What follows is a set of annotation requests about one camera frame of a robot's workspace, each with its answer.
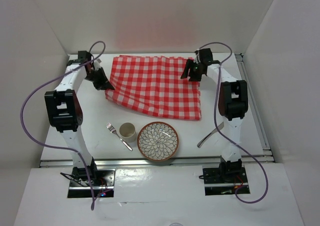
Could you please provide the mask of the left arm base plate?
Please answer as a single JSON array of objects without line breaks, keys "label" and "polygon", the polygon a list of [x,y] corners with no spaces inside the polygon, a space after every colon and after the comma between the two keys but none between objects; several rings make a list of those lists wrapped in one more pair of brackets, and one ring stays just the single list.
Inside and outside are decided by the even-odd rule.
[{"label": "left arm base plate", "polygon": [[[67,198],[90,198],[89,180],[86,175],[76,178],[73,174],[61,172],[61,176],[69,180],[69,189]],[[95,197],[111,198],[114,197],[114,183],[116,171],[114,169],[99,170],[95,174],[95,178],[91,177],[93,186],[93,194]]]}]

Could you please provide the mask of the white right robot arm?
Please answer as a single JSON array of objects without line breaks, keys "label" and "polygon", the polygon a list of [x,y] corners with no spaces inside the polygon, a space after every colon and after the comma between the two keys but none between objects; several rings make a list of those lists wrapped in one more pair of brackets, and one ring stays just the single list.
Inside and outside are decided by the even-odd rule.
[{"label": "white right robot arm", "polygon": [[245,80],[237,79],[222,67],[222,62],[214,60],[209,48],[195,51],[195,58],[188,59],[181,79],[199,82],[202,75],[216,82],[214,102],[215,130],[227,140],[227,146],[221,152],[218,176],[224,182],[230,182],[239,176],[242,169],[244,149],[240,146],[241,126],[249,108],[248,85]]}]

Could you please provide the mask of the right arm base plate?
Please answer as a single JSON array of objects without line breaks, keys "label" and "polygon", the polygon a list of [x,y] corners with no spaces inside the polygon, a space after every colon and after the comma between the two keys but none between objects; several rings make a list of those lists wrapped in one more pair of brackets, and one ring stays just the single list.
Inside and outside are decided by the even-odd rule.
[{"label": "right arm base plate", "polygon": [[205,195],[231,195],[238,189],[238,194],[250,194],[248,178],[244,167],[240,172],[222,177],[218,168],[203,168],[198,177],[203,181]]}]

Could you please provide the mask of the red white checkered cloth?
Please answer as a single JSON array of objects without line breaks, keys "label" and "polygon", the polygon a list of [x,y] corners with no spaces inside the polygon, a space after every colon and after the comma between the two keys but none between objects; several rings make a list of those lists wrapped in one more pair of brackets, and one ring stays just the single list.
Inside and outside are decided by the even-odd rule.
[{"label": "red white checkered cloth", "polygon": [[183,57],[114,57],[106,99],[158,118],[199,121],[202,118],[200,84],[181,79]]}]

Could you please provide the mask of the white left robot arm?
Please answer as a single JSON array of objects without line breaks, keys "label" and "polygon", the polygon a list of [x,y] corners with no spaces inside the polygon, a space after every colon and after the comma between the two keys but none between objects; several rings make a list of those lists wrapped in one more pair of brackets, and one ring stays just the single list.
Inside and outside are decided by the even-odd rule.
[{"label": "white left robot arm", "polygon": [[81,131],[84,119],[77,91],[83,80],[92,82],[97,90],[115,89],[98,60],[78,68],[92,59],[90,52],[79,51],[77,59],[68,61],[65,71],[67,75],[53,91],[44,95],[50,125],[61,134],[67,148],[71,150],[72,176],[87,185],[94,185],[99,179],[99,173]]}]

